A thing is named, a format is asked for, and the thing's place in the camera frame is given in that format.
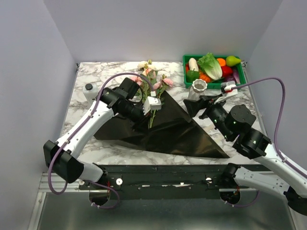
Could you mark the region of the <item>black wrapping paper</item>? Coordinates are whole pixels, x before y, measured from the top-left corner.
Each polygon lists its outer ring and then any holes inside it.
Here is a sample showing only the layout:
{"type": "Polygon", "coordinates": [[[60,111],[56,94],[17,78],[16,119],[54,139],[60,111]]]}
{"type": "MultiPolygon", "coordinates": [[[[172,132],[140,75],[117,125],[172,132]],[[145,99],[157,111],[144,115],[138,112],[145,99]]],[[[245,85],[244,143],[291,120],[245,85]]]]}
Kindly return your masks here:
{"type": "Polygon", "coordinates": [[[138,128],[117,115],[95,133],[97,140],[135,150],[199,158],[228,158],[228,155],[204,129],[167,93],[162,94],[161,110],[155,113],[153,125],[138,128]]]}

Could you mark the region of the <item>peach flower stem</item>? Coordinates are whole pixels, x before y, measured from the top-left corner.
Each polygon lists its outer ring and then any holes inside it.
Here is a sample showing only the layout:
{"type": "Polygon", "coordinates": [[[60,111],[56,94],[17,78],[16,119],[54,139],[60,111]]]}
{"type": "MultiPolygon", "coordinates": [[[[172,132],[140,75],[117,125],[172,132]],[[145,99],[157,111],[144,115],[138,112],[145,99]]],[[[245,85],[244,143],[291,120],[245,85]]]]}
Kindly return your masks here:
{"type": "MultiPolygon", "coordinates": [[[[142,73],[142,75],[151,83],[151,85],[153,86],[154,84],[156,84],[157,80],[157,73],[158,71],[154,70],[154,69],[145,69],[142,73]]],[[[146,100],[146,98],[148,96],[150,96],[150,92],[151,92],[151,87],[148,84],[147,81],[143,81],[142,85],[142,93],[143,93],[143,99],[142,101],[144,102],[146,100]]]]}

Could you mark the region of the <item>cream flower stem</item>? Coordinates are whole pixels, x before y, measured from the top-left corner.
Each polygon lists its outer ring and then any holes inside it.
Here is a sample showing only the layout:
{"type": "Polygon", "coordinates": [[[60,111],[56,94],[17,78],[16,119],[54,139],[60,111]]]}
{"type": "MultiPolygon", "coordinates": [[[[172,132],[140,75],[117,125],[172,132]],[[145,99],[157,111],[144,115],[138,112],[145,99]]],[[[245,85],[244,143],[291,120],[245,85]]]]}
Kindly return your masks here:
{"type": "Polygon", "coordinates": [[[138,69],[142,69],[142,70],[146,70],[146,69],[157,70],[151,59],[147,61],[139,62],[137,67],[138,69]]]}

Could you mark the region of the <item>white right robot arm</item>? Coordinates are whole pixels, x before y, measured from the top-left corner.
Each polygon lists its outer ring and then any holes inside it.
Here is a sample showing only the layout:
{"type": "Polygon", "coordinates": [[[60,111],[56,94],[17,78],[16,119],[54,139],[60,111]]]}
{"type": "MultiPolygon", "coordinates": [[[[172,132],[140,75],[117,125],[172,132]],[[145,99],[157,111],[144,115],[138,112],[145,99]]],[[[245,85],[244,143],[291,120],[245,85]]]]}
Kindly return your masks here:
{"type": "Polygon", "coordinates": [[[255,188],[272,195],[284,196],[288,206],[299,214],[307,214],[307,180],[298,173],[298,165],[278,154],[272,141],[252,128],[256,117],[243,104],[227,112],[217,96],[200,96],[199,100],[185,99],[184,104],[190,117],[200,110],[200,119],[209,118],[226,141],[241,155],[254,160],[274,172],[278,179],[252,172],[243,166],[229,163],[221,175],[223,186],[234,185],[255,188]]]}

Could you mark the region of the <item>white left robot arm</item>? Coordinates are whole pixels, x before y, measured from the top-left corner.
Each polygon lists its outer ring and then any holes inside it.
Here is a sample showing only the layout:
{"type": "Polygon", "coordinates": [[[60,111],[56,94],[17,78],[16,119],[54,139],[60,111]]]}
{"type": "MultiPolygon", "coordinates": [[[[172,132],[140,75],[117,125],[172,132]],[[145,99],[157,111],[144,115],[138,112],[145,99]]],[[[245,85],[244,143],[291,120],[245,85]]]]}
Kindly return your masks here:
{"type": "Polygon", "coordinates": [[[133,93],[122,88],[101,90],[90,109],[71,130],[56,142],[49,140],[44,144],[48,173],[56,173],[67,183],[73,183],[78,179],[90,181],[95,189],[102,189],[106,185],[104,171],[93,163],[78,160],[78,157],[98,129],[115,115],[122,115],[138,123],[145,118],[152,107],[160,105],[157,98],[149,96],[142,108],[138,108],[129,101],[133,93]]]}

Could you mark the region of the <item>white ribbed vase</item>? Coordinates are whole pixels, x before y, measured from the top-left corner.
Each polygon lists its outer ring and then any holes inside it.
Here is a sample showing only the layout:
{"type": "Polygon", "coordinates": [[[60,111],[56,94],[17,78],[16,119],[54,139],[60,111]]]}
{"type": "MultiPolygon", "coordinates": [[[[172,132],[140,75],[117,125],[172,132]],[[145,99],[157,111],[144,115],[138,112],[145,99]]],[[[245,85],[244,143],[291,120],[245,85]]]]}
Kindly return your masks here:
{"type": "Polygon", "coordinates": [[[194,80],[192,85],[189,87],[189,94],[187,99],[197,101],[200,96],[205,94],[207,89],[207,83],[204,80],[197,79],[194,80]]]}

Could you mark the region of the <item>green bell pepper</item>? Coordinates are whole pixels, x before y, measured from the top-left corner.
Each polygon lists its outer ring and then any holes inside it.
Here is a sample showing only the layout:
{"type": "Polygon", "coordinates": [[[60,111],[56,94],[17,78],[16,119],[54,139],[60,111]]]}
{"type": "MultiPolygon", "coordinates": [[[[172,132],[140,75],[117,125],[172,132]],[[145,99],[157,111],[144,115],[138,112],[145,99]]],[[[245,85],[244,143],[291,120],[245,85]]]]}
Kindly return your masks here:
{"type": "Polygon", "coordinates": [[[186,82],[192,83],[195,80],[199,79],[200,73],[195,70],[188,70],[186,73],[186,82]]]}

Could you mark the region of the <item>white radish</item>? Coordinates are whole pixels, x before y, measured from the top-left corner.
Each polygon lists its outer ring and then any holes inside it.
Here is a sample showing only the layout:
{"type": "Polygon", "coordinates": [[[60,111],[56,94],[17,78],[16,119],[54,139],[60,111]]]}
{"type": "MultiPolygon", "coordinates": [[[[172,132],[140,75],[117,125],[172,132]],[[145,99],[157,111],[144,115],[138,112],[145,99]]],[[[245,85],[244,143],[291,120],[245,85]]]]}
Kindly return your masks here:
{"type": "Polygon", "coordinates": [[[189,65],[189,70],[196,71],[196,72],[199,71],[199,66],[198,66],[198,63],[197,63],[195,58],[193,58],[193,57],[190,58],[189,62],[188,62],[188,65],[189,65]]]}

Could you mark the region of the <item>green lettuce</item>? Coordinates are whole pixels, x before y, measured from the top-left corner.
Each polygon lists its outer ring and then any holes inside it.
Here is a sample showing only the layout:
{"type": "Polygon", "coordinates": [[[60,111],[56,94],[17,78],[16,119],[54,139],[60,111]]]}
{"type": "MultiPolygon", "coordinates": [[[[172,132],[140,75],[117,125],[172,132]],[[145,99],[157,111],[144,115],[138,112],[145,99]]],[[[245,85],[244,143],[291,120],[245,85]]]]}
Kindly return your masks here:
{"type": "Polygon", "coordinates": [[[200,69],[205,72],[213,81],[222,78],[222,69],[219,62],[212,53],[207,53],[197,61],[200,69]]]}

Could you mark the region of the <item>red bell pepper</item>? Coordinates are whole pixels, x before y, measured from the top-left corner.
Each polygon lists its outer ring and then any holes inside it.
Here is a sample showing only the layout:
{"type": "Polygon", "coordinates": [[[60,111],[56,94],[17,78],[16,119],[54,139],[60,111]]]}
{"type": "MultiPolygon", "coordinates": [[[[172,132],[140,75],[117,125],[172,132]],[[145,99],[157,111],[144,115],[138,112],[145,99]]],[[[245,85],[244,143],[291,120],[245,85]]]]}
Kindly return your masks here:
{"type": "Polygon", "coordinates": [[[226,77],[233,74],[233,70],[229,66],[221,66],[221,69],[222,69],[222,77],[223,78],[226,78],[226,77]]]}

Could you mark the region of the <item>green plastic crate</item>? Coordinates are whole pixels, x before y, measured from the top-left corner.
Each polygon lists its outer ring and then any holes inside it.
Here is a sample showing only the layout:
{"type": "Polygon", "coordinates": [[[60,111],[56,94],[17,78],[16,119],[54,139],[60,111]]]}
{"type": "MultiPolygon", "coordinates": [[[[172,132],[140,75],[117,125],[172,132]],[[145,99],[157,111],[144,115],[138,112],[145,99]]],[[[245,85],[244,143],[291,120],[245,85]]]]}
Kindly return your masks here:
{"type": "Polygon", "coordinates": [[[194,80],[203,80],[208,89],[220,89],[221,84],[234,81],[236,85],[246,83],[242,69],[242,60],[237,56],[184,55],[184,84],[186,88],[194,80]]]}

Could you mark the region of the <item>clear square bottle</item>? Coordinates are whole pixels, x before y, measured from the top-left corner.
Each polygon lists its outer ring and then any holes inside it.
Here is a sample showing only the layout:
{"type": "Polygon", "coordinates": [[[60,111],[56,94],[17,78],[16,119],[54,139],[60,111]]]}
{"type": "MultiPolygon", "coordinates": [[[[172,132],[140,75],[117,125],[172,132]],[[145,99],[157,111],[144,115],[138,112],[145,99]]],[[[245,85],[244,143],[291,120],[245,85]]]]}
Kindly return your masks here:
{"type": "Polygon", "coordinates": [[[87,107],[90,108],[96,100],[99,89],[95,83],[87,83],[83,86],[83,94],[87,100],[87,107]]]}

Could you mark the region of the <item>green pear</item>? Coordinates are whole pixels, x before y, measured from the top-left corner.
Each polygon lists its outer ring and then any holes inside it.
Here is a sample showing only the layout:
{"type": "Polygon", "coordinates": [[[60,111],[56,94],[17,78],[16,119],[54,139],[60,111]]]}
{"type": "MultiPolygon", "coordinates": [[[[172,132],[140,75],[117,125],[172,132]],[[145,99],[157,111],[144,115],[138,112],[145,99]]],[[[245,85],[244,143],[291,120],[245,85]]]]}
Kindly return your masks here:
{"type": "Polygon", "coordinates": [[[235,56],[228,56],[226,59],[226,65],[229,66],[229,67],[233,67],[235,65],[238,65],[239,63],[242,62],[242,60],[238,57],[235,57],[235,56]]]}

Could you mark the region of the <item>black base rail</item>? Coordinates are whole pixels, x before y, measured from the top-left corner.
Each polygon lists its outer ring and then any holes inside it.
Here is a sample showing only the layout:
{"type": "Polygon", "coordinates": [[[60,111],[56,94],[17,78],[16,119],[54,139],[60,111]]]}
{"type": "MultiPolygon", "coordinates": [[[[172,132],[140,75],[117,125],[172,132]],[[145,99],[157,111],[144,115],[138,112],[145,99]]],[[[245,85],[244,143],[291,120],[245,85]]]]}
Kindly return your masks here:
{"type": "Polygon", "coordinates": [[[100,165],[100,180],[116,190],[121,200],[219,199],[220,189],[236,189],[234,181],[222,179],[235,168],[266,172],[260,165],[100,165]]]}

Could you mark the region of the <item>aluminium frame rail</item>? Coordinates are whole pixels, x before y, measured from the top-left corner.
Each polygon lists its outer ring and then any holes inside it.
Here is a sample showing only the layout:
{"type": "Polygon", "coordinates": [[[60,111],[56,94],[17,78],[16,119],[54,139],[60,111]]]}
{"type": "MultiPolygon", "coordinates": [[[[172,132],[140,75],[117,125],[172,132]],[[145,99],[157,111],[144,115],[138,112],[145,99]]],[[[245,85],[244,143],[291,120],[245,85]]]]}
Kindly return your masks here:
{"type": "MultiPolygon", "coordinates": [[[[56,191],[61,191],[64,188],[65,181],[56,175],[55,173],[51,174],[51,182],[52,186],[56,191]]],[[[51,192],[49,185],[48,185],[48,174],[43,173],[39,183],[39,192],[51,192]]],[[[73,182],[71,184],[67,184],[65,192],[77,192],[79,191],[79,184],[78,182],[73,182]]]]}

